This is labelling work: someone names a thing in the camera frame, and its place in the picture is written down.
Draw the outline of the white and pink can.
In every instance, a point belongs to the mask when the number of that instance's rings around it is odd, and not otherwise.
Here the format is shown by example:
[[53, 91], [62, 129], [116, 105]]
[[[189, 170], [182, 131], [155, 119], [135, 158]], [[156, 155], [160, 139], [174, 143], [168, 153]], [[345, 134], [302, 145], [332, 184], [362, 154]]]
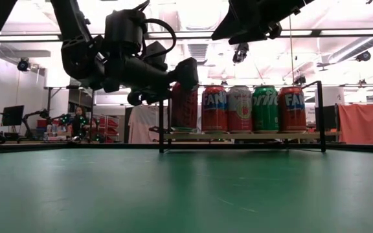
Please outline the white and pink can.
[[252, 92], [247, 86], [235, 85], [227, 93], [228, 131], [230, 133], [251, 132]]

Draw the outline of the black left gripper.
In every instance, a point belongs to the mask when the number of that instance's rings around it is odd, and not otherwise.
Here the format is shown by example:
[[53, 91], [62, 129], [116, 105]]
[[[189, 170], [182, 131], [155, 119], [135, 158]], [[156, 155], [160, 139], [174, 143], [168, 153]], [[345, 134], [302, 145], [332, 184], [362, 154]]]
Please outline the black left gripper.
[[153, 104], [169, 97], [169, 86], [177, 81], [186, 91], [198, 88], [196, 59], [189, 57], [177, 64], [173, 76], [161, 71], [136, 57], [109, 57], [104, 64], [105, 79], [102, 87], [105, 92], [118, 91], [123, 85], [131, 89], [128, 102], [139, 105], [142, 101]]

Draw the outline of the black overhead frame beam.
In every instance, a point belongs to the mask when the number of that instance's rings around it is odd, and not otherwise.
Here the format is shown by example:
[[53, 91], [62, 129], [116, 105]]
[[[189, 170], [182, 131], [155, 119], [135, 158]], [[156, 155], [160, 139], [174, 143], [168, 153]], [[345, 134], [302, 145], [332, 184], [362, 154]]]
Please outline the black overhead frame beam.
[[[211, 31], [182, 31], [175, 33], [177, 39], [210, 39]], [[297, 29], [283, 30], [279, 38], [327, 38], [327, 37], [373, 37], [373, 28]], [[58, 42], [59, 34], [3, 34], [0, 43]]]

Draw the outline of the black box monitor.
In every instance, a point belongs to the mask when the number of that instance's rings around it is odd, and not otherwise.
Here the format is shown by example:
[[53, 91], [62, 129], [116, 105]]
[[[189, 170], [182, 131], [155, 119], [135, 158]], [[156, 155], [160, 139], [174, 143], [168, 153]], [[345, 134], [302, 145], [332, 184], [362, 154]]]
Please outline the black box monitor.
[[3, 109], [2, 126], [20, 126], [24, 108], [24, 105], [5, 107]]

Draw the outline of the green Sprite can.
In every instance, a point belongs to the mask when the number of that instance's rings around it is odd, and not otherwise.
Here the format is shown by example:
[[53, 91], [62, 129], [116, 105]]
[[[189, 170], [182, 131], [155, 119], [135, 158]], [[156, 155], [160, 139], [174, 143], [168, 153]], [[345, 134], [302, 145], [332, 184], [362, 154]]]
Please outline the green Sprite can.
[[277, 132], [278, 92], [273, 85], [255, 87], [252, 99], [252, 118], [254, 131]]

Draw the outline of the red Fanta can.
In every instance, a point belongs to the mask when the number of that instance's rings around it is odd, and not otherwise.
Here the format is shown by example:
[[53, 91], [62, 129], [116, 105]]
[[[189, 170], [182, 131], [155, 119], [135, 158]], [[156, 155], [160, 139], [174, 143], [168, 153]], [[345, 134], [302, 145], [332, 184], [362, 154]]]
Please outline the red Fanta can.
[[172, 89], [171, 128], [192, 132], [197, 128], [198, 91], [186, 91], [176, 82]]
[[227, 128], [227, 92], [222, 85], [209, 85], [202, 94], [201, 130], [225, 133]]
[[301, 87], [281, 88], [278, 93], [278, 121], [281, 132], [306, 131], [306, 106]]

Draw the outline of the black monitor screen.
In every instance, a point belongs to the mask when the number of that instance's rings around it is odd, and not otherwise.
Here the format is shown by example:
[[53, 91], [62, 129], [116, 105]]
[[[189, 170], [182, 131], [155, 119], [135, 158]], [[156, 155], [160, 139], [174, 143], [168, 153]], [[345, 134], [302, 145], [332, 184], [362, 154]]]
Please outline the black monitor screen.
[[[324, 106], [323, 107], [323, 116], [324, 116], [324, 128], [325, 130], [331, 130], [337, 128], [337, 121], [336, 118], [339, 118], [339, 115], [336, 113], [335, 106]], [[320, 122], [319, 122], [319, 108], [315, 108], [315, 123], [316, 128], [319, 130]]]

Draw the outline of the red bin rack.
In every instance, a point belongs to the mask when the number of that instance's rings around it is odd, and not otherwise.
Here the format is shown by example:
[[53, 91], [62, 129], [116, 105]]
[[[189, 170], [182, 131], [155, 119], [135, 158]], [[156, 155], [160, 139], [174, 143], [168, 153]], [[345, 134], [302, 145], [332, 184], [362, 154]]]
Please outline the red bin rack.
[[119, 141], [119, 118], [98, 115], [94, 118], [94, 140], [99, 143], [116, 143]]

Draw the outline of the person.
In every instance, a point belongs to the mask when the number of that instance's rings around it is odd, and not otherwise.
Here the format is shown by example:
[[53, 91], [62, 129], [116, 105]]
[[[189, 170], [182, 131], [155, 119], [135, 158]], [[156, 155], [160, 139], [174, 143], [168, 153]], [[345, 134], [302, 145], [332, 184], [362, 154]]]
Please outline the person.
[[89, 128], [90, 124], [85, 109], [81, 106], [78, 106], [75, 109], [74, 117], [71, 122], [72, 137], [79, 137], [80, 139], [84, 139]]

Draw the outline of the wooden shelf with black frame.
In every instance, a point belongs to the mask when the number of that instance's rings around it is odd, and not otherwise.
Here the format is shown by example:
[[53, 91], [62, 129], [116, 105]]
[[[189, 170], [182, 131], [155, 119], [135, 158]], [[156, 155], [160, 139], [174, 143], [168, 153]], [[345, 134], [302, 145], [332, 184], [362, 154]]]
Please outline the wooden shelf with black frame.
[[154, 131], [159, 134], [159, 152], [163, 153], [164, 150], [169, 150], [172, 145], [172, 140], [175, 139], [205, 139], [205, 140], [214, 140], [214, 139], [238, 139], [238, 140], [267, 140], [267, 139], [284, 139], [285, 147], [289, 147], [288, 140], [293, 139], [319, 139], [319, 149], [322, 152], [326, 151], [326, 137], [335, 136], [338, 137], [341, 132], [340, 131], [326, 131], [324, 129], [324, 113], [323, 113], [323, 97], [322, 97], [322, 82], [321, 81], [314, 81], [307, 85], [302, 86], [302, 89], [310, 87], [312, 85], [316, 85], [319, 92], [319, 122], [322, 124], [319, 127], [319, 132], [291, 132], [291, 133], [216, 133], [210, 135], [204, 134], [189, 134], [182, 137], [181, 135], [173, 135], [171, 134], [172, 130], [170, 128], [170, 112], [168, 110], [168, 128], [164, 128], [164, 113], [163, 113], [163, 101], [159, 102], [159, 125], [154, 128], [150, 128], [150, 131]]

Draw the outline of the white cloth banner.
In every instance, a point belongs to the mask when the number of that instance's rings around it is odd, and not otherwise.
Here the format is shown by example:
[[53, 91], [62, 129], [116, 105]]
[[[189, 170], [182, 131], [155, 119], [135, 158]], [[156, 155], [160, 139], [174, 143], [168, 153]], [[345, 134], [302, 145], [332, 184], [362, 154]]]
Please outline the white cloth banner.
[[138, 105], [131, 110], [128, 121], [130, 144], [152, 144], [159, 140], [159, 134], [150, 131], [158, 126], [159, 109], [148, 105]]

